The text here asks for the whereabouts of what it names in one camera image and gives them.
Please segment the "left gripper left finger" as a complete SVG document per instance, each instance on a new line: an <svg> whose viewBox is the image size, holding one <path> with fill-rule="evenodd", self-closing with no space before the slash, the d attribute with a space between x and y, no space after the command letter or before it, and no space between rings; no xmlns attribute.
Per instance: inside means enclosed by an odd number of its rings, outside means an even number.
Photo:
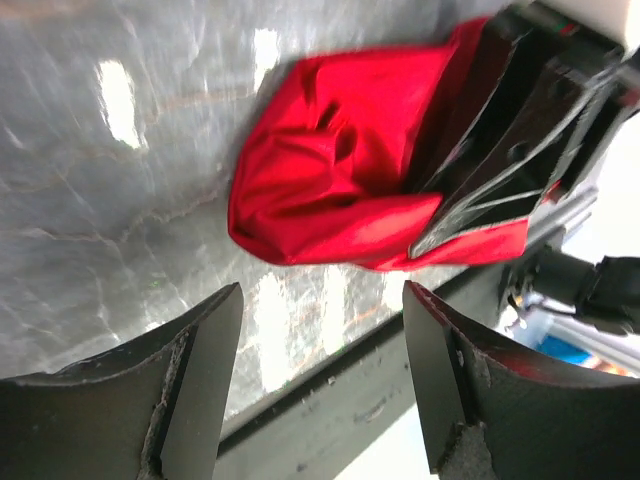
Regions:
<svg viewBox="0 0 640 480"><path fill-rule="evenodd" d="M54 374L1 383L5 479L209 479L242 325L231 284Z"/></svg>

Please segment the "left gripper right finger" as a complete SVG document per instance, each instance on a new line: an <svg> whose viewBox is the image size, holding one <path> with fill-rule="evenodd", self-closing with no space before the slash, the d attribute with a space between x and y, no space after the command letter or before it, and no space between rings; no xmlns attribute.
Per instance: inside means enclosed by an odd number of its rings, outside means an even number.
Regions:
<svg viewBox="0 0 640 480"><path fill-rule="evenodd" d="M639 383L531 350L403 291L428 464L442 479L635 479Z"/></svg>

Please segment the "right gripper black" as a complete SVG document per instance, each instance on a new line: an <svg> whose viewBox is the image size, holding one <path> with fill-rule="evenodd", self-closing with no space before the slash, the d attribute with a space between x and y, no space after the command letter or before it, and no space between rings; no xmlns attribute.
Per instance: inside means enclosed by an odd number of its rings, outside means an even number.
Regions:
<svg viewBox="0 0 640 480"><path fill-rule="evenodd" d="M560 225L597 199L600 159L632 110L630 63L617 41L541 2L450 42L409 178L411 193L442 202L409 255L494 227L501 252L518 256L538 210Z"/></svg>

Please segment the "red cloth napkin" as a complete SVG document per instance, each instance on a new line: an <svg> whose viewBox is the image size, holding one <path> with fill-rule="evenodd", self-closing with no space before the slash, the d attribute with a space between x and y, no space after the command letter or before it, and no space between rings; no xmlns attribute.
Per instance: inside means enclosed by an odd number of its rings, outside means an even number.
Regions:
<svg viewBox="0 0 640 480"><path fill-rule="evenodd" d="M436 45L343 51L298 60L238 156L231 239L280 266L369 270L481 265L520 256L528 223L462 235L408 254L441 204L403 187L420 140L442 133L475 56L484 18Z"/></svg>

